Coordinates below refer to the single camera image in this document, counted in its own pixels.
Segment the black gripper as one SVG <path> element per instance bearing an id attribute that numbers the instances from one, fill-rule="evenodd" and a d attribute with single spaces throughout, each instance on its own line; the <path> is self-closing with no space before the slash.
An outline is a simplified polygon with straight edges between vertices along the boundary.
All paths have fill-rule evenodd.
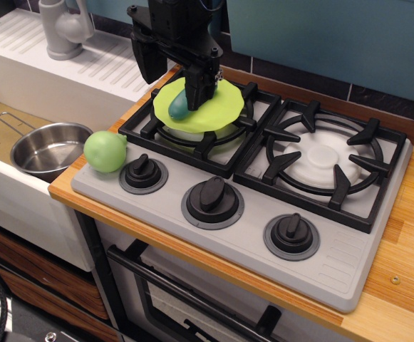
<path id="1" fill-rule="evenodd" d="M 213 98 L 219 75 L 222 48 L 209 32 L 220 1 L 149 1 L 132 5 L 131 40 L 134 57 L 147 84 L 167 72 L 167 60 L 184 66 L 185 94 L 189 111 L 198 110 Z"/>

